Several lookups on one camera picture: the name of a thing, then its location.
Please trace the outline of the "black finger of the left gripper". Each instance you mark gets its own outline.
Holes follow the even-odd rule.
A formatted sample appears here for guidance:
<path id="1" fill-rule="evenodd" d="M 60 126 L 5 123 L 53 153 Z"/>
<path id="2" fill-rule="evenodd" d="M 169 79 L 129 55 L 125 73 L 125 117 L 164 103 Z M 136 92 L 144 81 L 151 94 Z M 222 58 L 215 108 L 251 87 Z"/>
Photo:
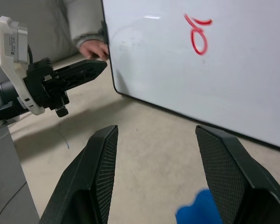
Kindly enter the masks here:
<path id="1" fill-rule="evenodd" d="M 90 81 L 93 81 L 99 75 L 100 73 L 95 72 L 79 72 L 74 75 L 62 77 L 60 80 L 60 88 L 63 91 L 67 91 L 85 83 L 88 83 Z"/>
<path id="2" fill-rule="evenodd" d="M 107 62 L 99 60 L 82 60 L 55 70 L 59 80 L 86 80 L 101 74 L 107 67 Z"/>

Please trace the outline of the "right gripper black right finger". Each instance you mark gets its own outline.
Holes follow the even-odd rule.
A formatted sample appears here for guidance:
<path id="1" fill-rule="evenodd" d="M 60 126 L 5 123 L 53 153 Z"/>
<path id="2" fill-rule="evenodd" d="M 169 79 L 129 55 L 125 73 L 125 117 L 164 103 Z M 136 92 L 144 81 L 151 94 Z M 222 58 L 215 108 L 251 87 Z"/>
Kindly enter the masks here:
<path id="1" fill-rule="evenodd" d="M 197 125 L 208 187 L 224 224 L 280 224 L 280 185 L 233 135 Z"/>

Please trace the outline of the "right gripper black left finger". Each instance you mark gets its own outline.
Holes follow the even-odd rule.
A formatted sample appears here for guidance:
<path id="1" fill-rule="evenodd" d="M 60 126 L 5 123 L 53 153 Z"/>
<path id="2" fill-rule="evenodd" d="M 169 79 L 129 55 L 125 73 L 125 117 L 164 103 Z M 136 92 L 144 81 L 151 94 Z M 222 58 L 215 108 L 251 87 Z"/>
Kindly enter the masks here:
<path id="1" fill-rule="evenodd" d="M 41 224 L 106 224 L 115 179 L 118 126 L 96 131 L 62 173 Z"/>

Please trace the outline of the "person's bare hand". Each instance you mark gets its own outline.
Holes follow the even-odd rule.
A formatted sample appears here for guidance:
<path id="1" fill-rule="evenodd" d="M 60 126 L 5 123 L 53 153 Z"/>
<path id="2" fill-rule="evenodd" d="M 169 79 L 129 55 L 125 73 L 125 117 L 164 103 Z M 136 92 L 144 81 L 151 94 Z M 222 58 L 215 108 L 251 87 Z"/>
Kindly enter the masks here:
<path id="1" fill-rule="evenodd" d="M 80 53 L 89 60 L 99 58 L 106 61 L 109 58 L 108 45 L 99 40 L 87 40 L 79 47 Z"/>

